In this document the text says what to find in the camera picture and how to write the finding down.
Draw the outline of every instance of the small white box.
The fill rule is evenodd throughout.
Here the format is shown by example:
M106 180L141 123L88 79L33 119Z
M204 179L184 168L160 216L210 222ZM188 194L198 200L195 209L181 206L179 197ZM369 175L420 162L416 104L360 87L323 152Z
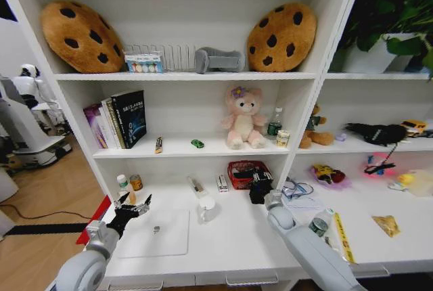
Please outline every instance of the small white box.
M229 186L227 185L227 182L225 181L224 175L217 175L216 176L216 184L218 185L218 190L220 193L226 193L229 191Z

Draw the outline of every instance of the pink book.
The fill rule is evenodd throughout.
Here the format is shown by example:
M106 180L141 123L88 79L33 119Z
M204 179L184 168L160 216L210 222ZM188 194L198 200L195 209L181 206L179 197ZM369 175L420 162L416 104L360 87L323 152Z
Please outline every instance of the pink book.
M104 140L104 136L102 135L101 128L99 127L96 116L101 116L101 113L99 113L99 107L101 107L101 104L93 104L90 106L87 106L83 111L87 118L87 122L89 122L90 129L93 132L93 135L96 138L96 142L100 148L107 149L107 143Z

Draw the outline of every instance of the brown stuffed bear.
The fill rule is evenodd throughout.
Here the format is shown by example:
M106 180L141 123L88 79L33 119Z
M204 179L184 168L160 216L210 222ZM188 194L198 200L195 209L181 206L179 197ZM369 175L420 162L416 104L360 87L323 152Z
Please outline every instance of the brown stuffed bear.
M308 55L316 33L313 11L302 3L286 3L269 12L248 37L251 70L285 72Z
M116 72L124 64L113 28L95 11L75 1L51 2L41 14L52 50L79 72Z
M334 141L334 136L329 132L315 132L315 127L317 125L326 123L326 117L315 116L319 112L320 107L319 105L315 104L309 122L306 125L304 135L302 136L302 140L300 141L299 148L308 149L311 147L312 142L321 144L323 146L328 146Z

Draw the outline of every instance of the book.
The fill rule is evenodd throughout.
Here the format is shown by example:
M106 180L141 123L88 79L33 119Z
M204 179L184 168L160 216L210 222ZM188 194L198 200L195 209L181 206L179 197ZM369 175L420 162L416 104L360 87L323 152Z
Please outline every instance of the book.
M111 99L125 147L131 149L147 133L144 91L117 93Z
M108 109L108 114L110 114L110 118L111 118L111 121L113 123L114 131L116 133L115 136L117 137L117 140L119 142L119 146L122 149L126 149L126 146L125 146L124 141L123 141L123 136L122 136L122 133L120 132L120 127L119 127L119 124L117 121L116 111L113 108L113 101L111 100L111 98L106 100L106 105L107 105L107 109Z
M117 149L116 143L114 142L114 137L108 125L104 108L102 106L99 107L99 113L100 115L96 116L96 121L99 125L99 128L101 129L102 136L104 137L104 140L107 143L107 147L109 147L110 149Z
M100 148L107 149L107 143L102 135L101 128L98 125L96 116L100 116L99 107L101 104L93 104L87 106L83 112L86 116L87 122L90 125L90 129L92 130L93 136L96 138L96 142Z
M117 136L116 128L114 127L114 123L113 123L112 117L110 115L110 111L108 110L108 104L112 103L111 97L104 99L101 103L102 103L102 108L104 109L104 114L106 115L106 118L108 121L108 126L110 128L111 134L112 134L113 139L114 139L114 143L116 144L116 148L122 149L122 146L121 146L120 140L119 140L119 136Z

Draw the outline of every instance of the gray robot arm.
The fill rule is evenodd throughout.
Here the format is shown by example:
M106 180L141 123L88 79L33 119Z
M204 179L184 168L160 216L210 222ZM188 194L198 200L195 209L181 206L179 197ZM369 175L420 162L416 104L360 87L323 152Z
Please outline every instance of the gray robot arm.
M325 291L366 291L337 252L308 227L296 224L292 213L281 203L280 191L267 194L265 204L269 224L320 288Z
M115 201L116 216L106 225L103 221L92 221L86 227L89 243L86 251L66 261L55 279L56 291L94 291L105 275L117 241L122 237L129 220L149 210L150 198L140 205L122 205L128 194Z

